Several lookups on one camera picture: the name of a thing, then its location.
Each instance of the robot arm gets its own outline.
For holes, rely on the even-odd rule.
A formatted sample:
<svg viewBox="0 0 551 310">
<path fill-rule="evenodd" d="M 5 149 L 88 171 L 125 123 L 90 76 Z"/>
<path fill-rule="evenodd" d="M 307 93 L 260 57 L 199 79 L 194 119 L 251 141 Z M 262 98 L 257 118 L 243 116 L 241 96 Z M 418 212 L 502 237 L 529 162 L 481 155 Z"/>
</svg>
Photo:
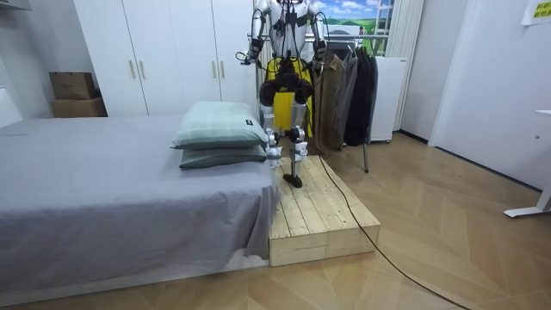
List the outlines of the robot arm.
<svg viewBox="0 0 551 310">
<path fill-rule="evenodd" d="M 262 46 L 264 44 L 262 34 L 264 31 L 264 24 L 266 23 L 265 15 L 269 12 L 269 5 L 269 0 L 258 0 L 255 5 L 255 10 L 252 13 L 251 44 L 249 45 L 249 52 L 247 53 L 249 59 L 257 59 L 262 51 Z"/>
<path fill-rule="evenodd" d="M 327 45 L 325 44 L 324 21 L 321 18 L 321 9 L 317 1 L 308 4 L 308 14 L 312 16 L 312 31 L 314 36 L 313 50 L 314 59 L 320 62 L 325 56 Z"/>
</svg>

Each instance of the cardboard box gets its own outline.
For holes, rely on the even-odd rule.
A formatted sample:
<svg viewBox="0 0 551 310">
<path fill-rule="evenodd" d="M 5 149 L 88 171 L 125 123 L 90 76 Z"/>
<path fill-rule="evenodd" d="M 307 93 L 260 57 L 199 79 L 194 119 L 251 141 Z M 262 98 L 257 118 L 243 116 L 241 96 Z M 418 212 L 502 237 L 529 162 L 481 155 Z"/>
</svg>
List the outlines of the cardboard box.
<svg viewBox="0 0 551 310">
<path fill-rule="evenodd" d="M 106 117 L 107 111 L 103 105 L 103 99 L 90 100 L 56 100 L 50 102 L 53 117 Z"/>
<path fill-rule="evenodd" d="M 50 72 L 53 93 L 56 99 L 92 99 L 96 88 L 91 73 Z"/>
</svg>

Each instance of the parquet floor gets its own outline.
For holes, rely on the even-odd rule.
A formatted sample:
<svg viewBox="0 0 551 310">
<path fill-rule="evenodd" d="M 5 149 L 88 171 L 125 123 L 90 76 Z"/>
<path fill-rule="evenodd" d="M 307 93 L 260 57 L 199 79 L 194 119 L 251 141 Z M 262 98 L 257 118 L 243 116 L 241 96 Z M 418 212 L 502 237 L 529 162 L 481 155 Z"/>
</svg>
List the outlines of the parquet floor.
<svg viewBox="0 0 551 310">
<path fill-rule="evenodd" d="M 551 216 L 508 219 L 539 194 L 396 134 L 327 159 L 381 222 L 379 246 L 404 271 L 471 308 L 551 309 Z M 455 309 L 369 253 L 241 270 L 11 309 Z"/>
</svg>

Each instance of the robot leg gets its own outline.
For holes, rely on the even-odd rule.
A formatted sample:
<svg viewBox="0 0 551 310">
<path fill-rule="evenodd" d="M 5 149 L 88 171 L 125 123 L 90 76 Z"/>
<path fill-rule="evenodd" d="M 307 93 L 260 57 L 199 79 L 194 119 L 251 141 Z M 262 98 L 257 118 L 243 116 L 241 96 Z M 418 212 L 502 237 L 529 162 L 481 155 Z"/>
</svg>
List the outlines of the robot leg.
<svg viewBox="0 0 551 310">
<path fill-rule="evenodd" d="M 260 125 L 268 135 L 266 153 L 272 168 L 281 164 L 282 149 L 279 144 L 279 133 L 274 132 L 274 97 L 279 90 L 275 80 L 266 81 L 260 87 Z"/>
<path fill-rule="evenodd" d="M 302 187 L 302 181 L 299 177 L 300 162 L 307 155 L 307 142 L 304 141 L 306 133 L 300 126 L 306 115 L 306 101 L 313 92 L 313 88 L 309 83 L 305 82 L 304 87 L 305 89 L 295 92 L 293 105 L 291 106 L 291 130 L 289 131 L 291 174 L 283 175 L 285 181 L 291 183 L 297 189 Z"/>
</svg>

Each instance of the pillow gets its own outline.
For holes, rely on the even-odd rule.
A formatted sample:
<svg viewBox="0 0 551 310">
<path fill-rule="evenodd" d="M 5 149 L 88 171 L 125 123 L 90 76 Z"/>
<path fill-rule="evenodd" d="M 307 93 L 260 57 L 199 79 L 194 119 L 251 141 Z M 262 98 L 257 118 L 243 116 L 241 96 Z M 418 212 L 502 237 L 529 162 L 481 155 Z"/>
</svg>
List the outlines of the pillow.
<svg viewBox="0 0 551 310">
<path fill-rule="evenodd" d="M 264 132 L 251 108 L 239 102 L 198 102 L 183 117 L 172 141 L 176 149 L 265 146 Z"/>
<path fill-rule="evenodd" d="M 220 164 L 236 164 L 247 161 L 263 162 L 265 160 L 266 152 L 261 146 L 182 150 L 180 168 L 188 170 Z"/>
</svg>

